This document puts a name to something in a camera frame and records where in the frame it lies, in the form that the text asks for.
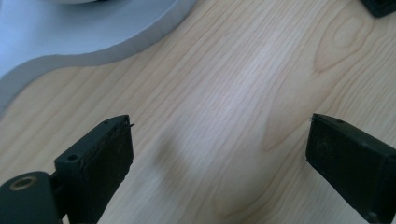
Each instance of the light wood surface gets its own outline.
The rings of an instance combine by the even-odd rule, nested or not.
[[[100,223],[365,223],[305,160],[312,113],[396,147],[396,15],[358,0],[201,0],[155,46],[26,88],[0,122],[0,180],[54,171],[129,114],[134,164]]]

